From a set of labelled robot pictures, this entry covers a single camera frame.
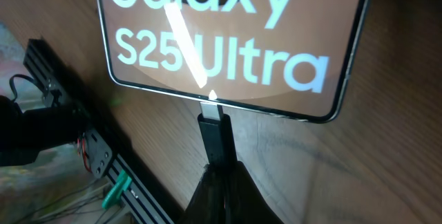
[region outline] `red wire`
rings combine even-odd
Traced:
[[[85,138],[83,138],[83,139],[81,140],[81,145],[82,145],[82,147],[83,147],[83,164],[84,164],[84,168],[86,168],[87,171],[89,171],[90,173],[92,173],[92,170],[90,170],[90,167],[86,164],[86,163],[87,163],[87,162],[86,162],[86,156],[87,156],[87,154],[86,154],[86,139],[85,139]]]

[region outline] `green plastic object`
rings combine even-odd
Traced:
[[[109,193],[103,200],[102,207],[104,209],[109,209],[113,205],[117,204],[124,191],[126,191],[132,183],[132,178],[128,176],[128,174],[122,170],[117,178],[117,182],[110,189]]]

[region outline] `wooden table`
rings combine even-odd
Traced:
[[[197,102],[111,82],[96,0],[0,0],[109,107],[186,207],[206,164]],[[328,124],[225,109],[238,157],[286,223],[442,223],[442,3],[372,0],[344,105]]]

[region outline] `phone bezel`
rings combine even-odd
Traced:
[[[97,0],[97,3],[98,3],[98,13],[99,13],[100,24],[102,27],[102,35],[103,35],[103,40],[104,40],[105,52],[106,52],[106,61],[108,64],[108,71],[109,71],[110,78],[116,84],[119,84],[121,86],[128,86],[131,88],[142,89],[145,91],[152,91],[152,92],[156,92],[156,93],[163,93],[163,94],[167,94],[167,95],[183,97],[183,98],[191,99],[191,100],[198,100],[198,101],[203,101],[203,102],[215,102],[215,103],[220,104],[222,106],[230,106],[230,107],[237,108],[237,109],[244,109],[244,110],[248,110],[248,111],[266,113],[266,114],[270,114],[270,115],[274,115],[274,116],[278,116],[278,117],[290,118],[290,119],[295,119],[295,120],[304,121],[304,122],[324,123],[324,122],[329,122],[329,121],[333,120],[334,118],[336,118],[336,116],[339,114],[340,108],[342,106],[343,96],[345,94],[345,89],[347,88],[347,83],[348,83],[348,79],[349,79],[350,72],[352,69],[354,55],[355,55],[355,51],[356,51],[357,44],[359,41],[359,37],[361,35],[363,21],[364,21],[365,15],[367,13],[367,7],[369,4],[369,0],[359,0],[359,2],[358,2],[358,7],[356,9],[356,14],[354,17],[352,31],[350,33],[350,38],[349,38],[347,50],[345,53],[343,67],[342,67],[342,70],[341,70],[341,73],[339,76],[339,81],[338,81],[338,86],[337,86],[338,88],[336,89],[334,101],[333,101],[332,107],[330,109],[330,112],[327,115],[320,116],[320,117],[312,116],[312,115],[305,115],[305,114],[300,114],[300,113],[292,113],[289,111],[272,109],[272,108],[263,107],[263,106],[256,106],[256,105],[252,105],[252,104],[245,104],[245,103],[235,102],[232,100],[223,100],[223,99],[210,100],[208,96],[204,96],[204,95],[198,95],[198,94],[194,94],[194,93],[186,93],[186,92],[182,92],[182,91],[160,88],[160,87],[156,87],[156,86],[147,86],[144,84],[127,82],[127,81],[123,81],[123,80],[116,78],[115,75],[113,74],[112,63],[111,63],[110,57],[109,57],[110,52],[109,52],[109,47],[108,47],[108,36],[107,36],[107,32],[106,32],[106,20],[104,19],[104,15],[103,15],[102,0]]]

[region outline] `smartphone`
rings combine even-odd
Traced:
[[[368,0],[97,0],[120,85],[309,122],[339,111]]]

